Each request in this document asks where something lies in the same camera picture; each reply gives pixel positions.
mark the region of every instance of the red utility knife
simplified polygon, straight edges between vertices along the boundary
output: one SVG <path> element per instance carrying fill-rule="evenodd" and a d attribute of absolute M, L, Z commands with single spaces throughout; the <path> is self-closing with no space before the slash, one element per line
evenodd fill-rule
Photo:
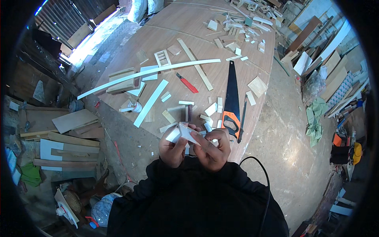
<path fill-rule="evenodd" d="M 192 92 L 192 93 L 199 93 L 199 91 L 194 87 L 191 83 L 189 83 L 184 77 L 179 75 L 179 73 L 176 73 L 176 76 L 179 77 L 179 79 L 183 82 L 186 87 Z"/>

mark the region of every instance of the yellow object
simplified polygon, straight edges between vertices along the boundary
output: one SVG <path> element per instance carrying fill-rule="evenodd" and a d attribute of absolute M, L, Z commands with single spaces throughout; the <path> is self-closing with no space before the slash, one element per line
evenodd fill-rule
<path fill-rule="evenodd" d="M 354 143 L 354 155 L 353 155 L 353 165 L 358 164 L 360 162 L 360 158 L 362 156 L 362 145 L 360 143 Z"/>

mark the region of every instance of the person's right hand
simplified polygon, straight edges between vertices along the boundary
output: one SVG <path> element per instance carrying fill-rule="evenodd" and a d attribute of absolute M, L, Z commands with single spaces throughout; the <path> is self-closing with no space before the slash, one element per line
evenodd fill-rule
<path fill-rule="evenodd" d="M 225 128 L 215 129 L 203 137 L 201 134 L 191 132 L 191 136 L 201 145 L 193 145 L 193 151 L 199 158 L 200 163 L 209 171 L 221 170 L 227 162 L 230 154 L 229 131 Z M 210 140 L 217 139 L 215 147 Z"/>

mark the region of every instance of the orange saw handle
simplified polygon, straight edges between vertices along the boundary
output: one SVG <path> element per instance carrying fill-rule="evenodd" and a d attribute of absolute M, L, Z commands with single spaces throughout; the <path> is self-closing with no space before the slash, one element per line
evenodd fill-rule
<path fill-rule="evenodd" d="M 224 126 L 224 121 L 230 121 L 234 123 L 234 126 L 236 126 L 236 130 L 233 130 L 230 127 Z M 228 112 L 228 111 L 224 111 L 222 113 L 221 128 L 227 128 L 229 130 L 229 134 L 234 136 L 236 139 L 238 139 L 238 136 L 240 135 L 240 127 L 241 127 L 241 123 L 238 120 L 238 118 L 234 115 L 234 113 Z"/>

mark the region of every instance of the plastic bottle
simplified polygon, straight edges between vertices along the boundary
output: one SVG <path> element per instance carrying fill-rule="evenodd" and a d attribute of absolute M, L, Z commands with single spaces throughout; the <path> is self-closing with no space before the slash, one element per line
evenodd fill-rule
<path fill-rule="evenodd" d="M 122 197 L 118 193 L 111 193 L 105 195 L 98 203 L 96 203 L 91 210 L 92 220 L 89 225 L 92 228 L 97 227 L 107 227 L 108 226 L 108 218 L 109 213 L 111 212 L 113 200 L 115 198 Z"/>

